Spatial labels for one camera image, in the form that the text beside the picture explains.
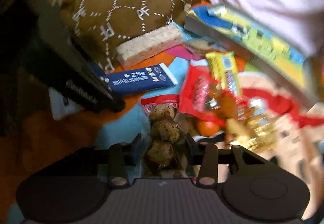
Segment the small orange fruit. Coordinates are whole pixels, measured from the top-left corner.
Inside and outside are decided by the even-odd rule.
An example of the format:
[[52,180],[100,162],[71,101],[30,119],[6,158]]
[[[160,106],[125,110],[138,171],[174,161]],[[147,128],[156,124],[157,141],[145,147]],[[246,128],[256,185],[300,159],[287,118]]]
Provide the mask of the small orange fruit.
[[212,121],[196,120],[195,129],[203,137],[212,137],[220,131],[220,126]]

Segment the gold foil snack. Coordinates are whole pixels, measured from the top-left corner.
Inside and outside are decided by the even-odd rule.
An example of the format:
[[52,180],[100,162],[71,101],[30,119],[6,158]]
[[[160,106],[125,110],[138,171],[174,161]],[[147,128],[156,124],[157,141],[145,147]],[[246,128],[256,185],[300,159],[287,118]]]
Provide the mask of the gold foil snack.
[[265,114],[252,116],[245,121],[230,118],[226,120],[225,143],[262,152],[275,148],[277,136],[273,123]]

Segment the clear pack of meatballs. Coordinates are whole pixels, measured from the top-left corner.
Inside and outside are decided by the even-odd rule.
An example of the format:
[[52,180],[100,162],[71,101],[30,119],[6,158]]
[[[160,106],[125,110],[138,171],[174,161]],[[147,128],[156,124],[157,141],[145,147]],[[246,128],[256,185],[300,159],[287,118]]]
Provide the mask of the clear pack of meatballs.
[[147,115],[142,132],[148,140],[141,162],[142,177],[197,177],[200,166],[190,164],[185,146],[192,136],[192,119],[178,110],[180,96],[165,94],[142,98],[140,104]]

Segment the white rice cracker bar pack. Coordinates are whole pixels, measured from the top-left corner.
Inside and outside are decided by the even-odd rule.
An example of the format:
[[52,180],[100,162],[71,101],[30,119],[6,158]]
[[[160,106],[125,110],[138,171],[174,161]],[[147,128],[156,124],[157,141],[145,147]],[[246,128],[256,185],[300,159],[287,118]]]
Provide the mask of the white rice cracker bar pack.
[[174,24],[145,33],[117,48],[117,59],[124,69],[181,44],[182,32]]

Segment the red dried tofu snack pack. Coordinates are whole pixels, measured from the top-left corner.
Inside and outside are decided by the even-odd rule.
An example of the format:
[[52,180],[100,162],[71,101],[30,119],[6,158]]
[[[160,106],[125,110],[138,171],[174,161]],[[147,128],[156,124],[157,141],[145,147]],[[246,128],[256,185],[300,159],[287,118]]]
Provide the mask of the red dried tofu snack pack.
[[180,91],[178,110],[181,113],[225,127],[227,119],[245,119],[247,108],[242,97],[221,88],[207,66],[190,62]]

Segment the small white candy pack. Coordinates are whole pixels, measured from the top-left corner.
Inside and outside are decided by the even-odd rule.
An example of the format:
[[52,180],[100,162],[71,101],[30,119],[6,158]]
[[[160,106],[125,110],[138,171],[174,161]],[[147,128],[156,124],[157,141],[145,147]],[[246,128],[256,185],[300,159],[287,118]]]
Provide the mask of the small white candy pack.
[[248,101],[248,105],[249,108],[251,108],[252,110],[252,117],[266,115],[266,110],[268,108],[268,105],[266,101],[264,101],[263,99],[258,97],[251,98]]

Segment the blue sachet with white text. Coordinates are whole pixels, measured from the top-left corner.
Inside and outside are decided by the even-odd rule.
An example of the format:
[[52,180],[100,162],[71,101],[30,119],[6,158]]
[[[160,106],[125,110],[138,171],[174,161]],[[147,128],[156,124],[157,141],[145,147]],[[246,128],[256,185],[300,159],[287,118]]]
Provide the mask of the blue sachet with white text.
[[178,80],[164,63],[108,74],[100,76],[100,79],[121,96],[178,84]]

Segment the yellow snack bar pack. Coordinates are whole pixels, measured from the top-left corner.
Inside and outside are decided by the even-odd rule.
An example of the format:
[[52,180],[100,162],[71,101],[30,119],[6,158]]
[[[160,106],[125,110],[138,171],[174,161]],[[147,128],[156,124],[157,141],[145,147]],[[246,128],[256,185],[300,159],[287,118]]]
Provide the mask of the yellow snack bar pack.
[[205,57],[209,63],[211,75],[216,81],[220,82],[221,88],[240,98],[242,90],[238,80],[234,52],[209,52]]

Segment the round biscuit pack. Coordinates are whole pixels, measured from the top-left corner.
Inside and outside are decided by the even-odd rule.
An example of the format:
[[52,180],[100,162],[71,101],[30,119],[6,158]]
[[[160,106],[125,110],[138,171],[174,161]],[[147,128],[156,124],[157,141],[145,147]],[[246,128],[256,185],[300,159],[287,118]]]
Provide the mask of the round biscuit pack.
[[205,39],[195,39],[182,42],[181,46],[198,58],[204,58],[207,53],[217,50],[215,42],[207,41]]

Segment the colourful cartoon bed sheet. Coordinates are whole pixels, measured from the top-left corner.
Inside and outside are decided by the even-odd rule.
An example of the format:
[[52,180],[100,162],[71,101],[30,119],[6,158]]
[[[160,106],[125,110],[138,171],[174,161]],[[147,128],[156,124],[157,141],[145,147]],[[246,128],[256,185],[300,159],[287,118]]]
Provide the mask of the colourful cartoon bed sheet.
[[[275,156],[284,169],[305,181],[310,202],[303,219],[308,219],[323,203],[323,163],[317,147],[323,141],[323,105],[302,110],[295,97],[243,59],[237,58],[236,64],[245,94],[262,97],[278,133],[276,148],[262,156]],[[134,94],[125,99],[125,109],[119,113],[78,111],[55,120],[48,90],[24,70],[18,78],[14,84],[17,99],[4,103],[10,110],[20,109],[13,113],[9,131],[1,133],[1,223],[23,220],[16,190],[25,178],[83,146],[105,149],[130,142],[141,132],[146,118],[140,103],[143,95]]]

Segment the grey tray with cartoon drawing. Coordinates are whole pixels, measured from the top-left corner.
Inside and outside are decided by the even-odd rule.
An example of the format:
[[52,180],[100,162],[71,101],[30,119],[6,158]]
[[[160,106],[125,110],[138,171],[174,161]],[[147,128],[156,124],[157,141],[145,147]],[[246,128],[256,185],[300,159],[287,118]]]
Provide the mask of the grey tray with cartoon drawing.
[[248,61],[289,90],[306,109],[323,102],[311,58],[243,10],[225,3],[195,6],[186,12],[184,28]]

